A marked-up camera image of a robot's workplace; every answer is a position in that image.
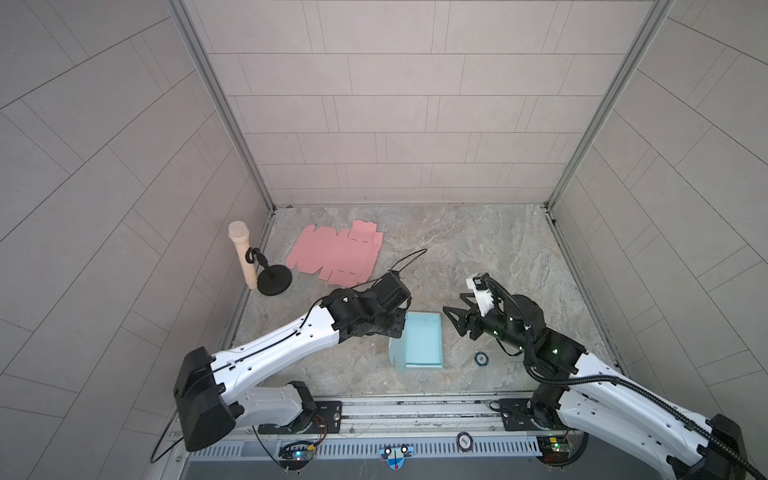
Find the light blue paper box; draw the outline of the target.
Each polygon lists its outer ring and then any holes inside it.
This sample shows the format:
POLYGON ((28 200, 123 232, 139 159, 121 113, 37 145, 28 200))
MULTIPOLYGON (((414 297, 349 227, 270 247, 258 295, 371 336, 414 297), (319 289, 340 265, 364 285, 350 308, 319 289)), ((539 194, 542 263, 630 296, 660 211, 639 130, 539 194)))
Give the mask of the light blue paper box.
POLYGON ((408 312, 400 338, 389 340, 389 358, 399 373, 442 369, 442 320, 438 313, 408 312))

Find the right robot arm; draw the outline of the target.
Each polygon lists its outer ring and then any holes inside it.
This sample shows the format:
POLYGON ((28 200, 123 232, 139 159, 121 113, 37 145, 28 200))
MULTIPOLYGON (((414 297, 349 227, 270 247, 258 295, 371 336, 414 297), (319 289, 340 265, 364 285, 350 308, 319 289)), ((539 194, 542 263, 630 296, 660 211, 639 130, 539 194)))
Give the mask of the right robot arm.
POLYGON ((762 478, 746 458, 740 426, 717 414, 690 412, 622 375, 579 342, 546 326, 541 308, 522 295, 475 302, 444 313, 460 336, 488 334, 516 348, 538 386, 510 411, 541 430, 569 429, 634 456, 667 479, 762 478))

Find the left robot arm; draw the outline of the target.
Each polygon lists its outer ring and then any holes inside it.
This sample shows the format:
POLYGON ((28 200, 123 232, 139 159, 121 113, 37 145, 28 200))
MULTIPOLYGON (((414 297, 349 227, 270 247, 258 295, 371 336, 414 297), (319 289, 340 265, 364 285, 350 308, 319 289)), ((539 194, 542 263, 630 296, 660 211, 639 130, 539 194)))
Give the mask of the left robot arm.
POLYGON ((293 363, 351 337, 402 335, 411 293, 390 270, 370 288, 338 288, 299 319, 240 347, 187 353, 173 396, 187 451, 203 450, 245 426, 304 429, 317 407, 301 381, 264 387, 262 381, 293 363))

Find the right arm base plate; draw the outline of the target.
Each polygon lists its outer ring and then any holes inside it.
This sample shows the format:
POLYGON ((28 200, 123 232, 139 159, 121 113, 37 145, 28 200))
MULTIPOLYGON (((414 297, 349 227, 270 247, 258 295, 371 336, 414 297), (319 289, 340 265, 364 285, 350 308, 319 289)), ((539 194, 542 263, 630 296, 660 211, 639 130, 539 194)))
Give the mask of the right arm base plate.
POLYGON ((501 416, 505 431, 565 432, 571 430, 571 427, 561 423, 556 415, 549 424, 540 425, 534 418, 528 403, 528 398, 501 398, 494 402, 493 410, 501 416))

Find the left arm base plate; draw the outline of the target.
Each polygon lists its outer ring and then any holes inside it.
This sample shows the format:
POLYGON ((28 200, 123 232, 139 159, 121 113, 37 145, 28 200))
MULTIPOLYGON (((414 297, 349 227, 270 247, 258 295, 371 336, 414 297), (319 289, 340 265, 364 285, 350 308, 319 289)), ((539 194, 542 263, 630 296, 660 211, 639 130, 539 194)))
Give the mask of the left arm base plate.
POLYGON ((301 427, 263 424, 257 427, 260 435, 320 435, 338 434, 341 430, 343 403, 341 401, 317 401, 313 417, 301 427))

